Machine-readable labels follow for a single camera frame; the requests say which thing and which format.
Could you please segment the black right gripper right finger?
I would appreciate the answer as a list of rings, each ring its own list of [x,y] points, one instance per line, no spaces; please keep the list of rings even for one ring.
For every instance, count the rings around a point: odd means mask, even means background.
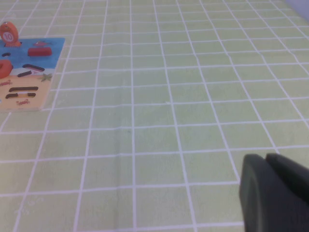
[[[309,170],[303,165],[276,153],[268,153],[266,161],[275,171],[289,196],[284,199],[286,226],[289,232],[309,230]]]

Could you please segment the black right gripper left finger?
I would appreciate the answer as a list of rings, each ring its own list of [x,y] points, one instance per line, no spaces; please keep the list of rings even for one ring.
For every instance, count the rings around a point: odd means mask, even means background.
[[[244,156],[239,199],[247,232],[288,232],[284,199],[289,196],[266,157]]]

